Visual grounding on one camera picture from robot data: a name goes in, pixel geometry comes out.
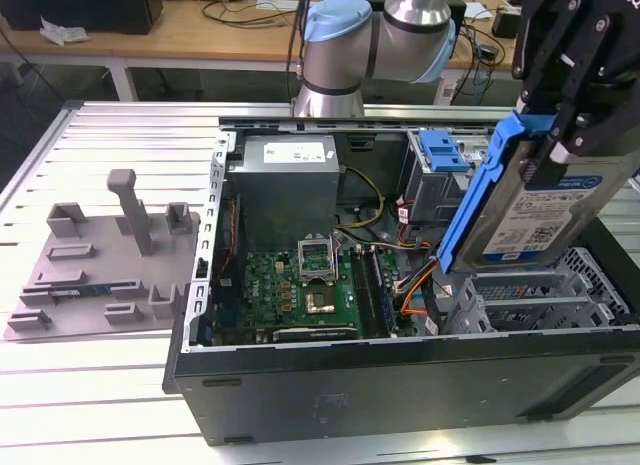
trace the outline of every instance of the desk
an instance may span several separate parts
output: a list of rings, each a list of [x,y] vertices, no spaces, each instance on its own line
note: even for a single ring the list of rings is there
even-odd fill
[[[479,1],[487,2],[492,8],[499,3],[499,0]],[[233,4],[230,8],[241,7]],[[248,9],[241,17],[255,18],[273,13],[272,10]],[[225,18],[237,19],[233,14],[227,14]],[[166,0],[161,18],[148,35],[91,32],[88,42],[64,47],[46,41],[36,31],[8,31],[8,36],[35,64],[108,68],[120,100],[135,101],[137,94],[130,74],[130,69],[135,67],[283,72],[291,28],[282,18],[278,21],[285,26],[263,30],[233,28],[203,17],[195,0]],[[488,23],[481,21],[476,21],[475,25],[481,30],[490,28]],[[510,53],[500,70],[509,69],[513,56]],[[471,57],[471,47],[460,40],[448,66],[453,72],[445,74],[447,80],[441,83],[439,96],[444,98],[437,100],[439,104],[451,101],[451,83],[454,78],[457,82],[469,67]],[[1,39],[0,62],[21,63]],[[295,63],[292,63],[292,70],[295,70]]]
[[[288,116],[285,104],[252,107],[264,116]],[[44,219],[53,203],[77,201],[87,215],[120,213],[117,198],[104,191],[107,174],[133,168],[148,212],[163,211],[171,200],[202,210],[198,197],[208,189],[213,147],[206,141],[211,128],[199,125],[213,127],[221,114],[243,116],[247,108],[112,102],[62,111],[0,195],[0,329],[49,233]],[[365,113],[446,119],[459,109],[368,106]],[[478,119],[506,113],[483,107]],[[623,188],[600,217],[631,248],[640,195]],[[55,343],[0,341],[0,463],[459,464],[469,455],[518,465],[639,462],[640,379],[566,422],[209,448],[182,397],[162,392],[169,337],[170,331],[156,331]]]

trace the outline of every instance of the wooden table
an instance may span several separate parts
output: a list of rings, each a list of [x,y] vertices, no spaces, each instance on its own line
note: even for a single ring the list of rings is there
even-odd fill
[[[500,0],[478,1],[495,8]],[[229,8],[238,10],[250,3],[234,3]],[[222,8],[214,6],[210,12],[218,15]],[[275,10],[250,8],[241,13],[226,13],[224,18],[241,20],[274,13]],[[120,100],[134,101],[137,95],[130,69],[135,67],[284,71],[291,28],[283,18],[276,21],[282,26],[257,30],[234,28],[204,17],[195,0],[166,0],[161,18],[148,35],[90,32],[88,42],[60,47],[36,31],[9,30],[7,34],[32,63],[107,67]],[[487,32],[490,29],[490,23],[486,21],[478,20],[474,25]],[[483,37],[480,41],[490,40]],[[508,69],[513,56],[513,40],[504,43],[509,52],[501,69]],[[439,92],[442,90],[439,96],[444,94],[444,100],[436,103],[450,102],[451,94],[448,100],[446,95],[451,83],[457,83],[470,66],[471,59],[469,43],[459,40],[439,87]],[[0,40],[0,62],[20,64],[22,60]]]

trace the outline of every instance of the floor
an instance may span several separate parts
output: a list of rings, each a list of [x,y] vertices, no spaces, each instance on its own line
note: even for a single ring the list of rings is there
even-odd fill
[[[0,190],[60,109],[60,102],[36,73],[26,66],[22,73],[24,83],[18,89],[0,82]],[[117,100],[105,69],[48,65],[42,73],[67,100]],[[203,71],[199,75],[193,70],[136,69],[134,81],[140,100],[145,101],[286,101],[284,74],[278,72]],[[472,92],[470,82],[456,105],[473,104],[473,97],[464,95]],[[369,81],[363,87],[363,97],[365,103],[426,105],[433,103],[435,90],[435,85],[430,84]],[[512,105],[518,91],[518,82],[496,80],[482,105]]]

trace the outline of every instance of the blue drive bay bracket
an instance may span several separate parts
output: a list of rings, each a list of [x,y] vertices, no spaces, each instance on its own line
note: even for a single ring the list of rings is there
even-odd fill
[[[420,147],[434,172],[466,172],[471,167],[458,151],[458,144],[443,130],[422,130]]]
[[[509,156],[507,150],[517,147],[520,140],[541,138],[549,132],[554,119],[553,115],[518,115],[513,112],[498,123],[489,143],[487,160],[476,171],[438,250],[444,273],[451,270],[456,250],[472,229],[476,212],[483,207],[493,185],[502,177],[507,166],[506,157]]]

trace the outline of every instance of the motherboard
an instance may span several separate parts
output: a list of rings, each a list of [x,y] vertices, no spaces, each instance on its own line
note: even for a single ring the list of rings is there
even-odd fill
[[[389,336],[395,253],[308,242],[298,250],[249,252],[241,305],[232,320],[220,310],[220,325],[235,330],[236,340],[244,334],[243,341],[256,343]]]

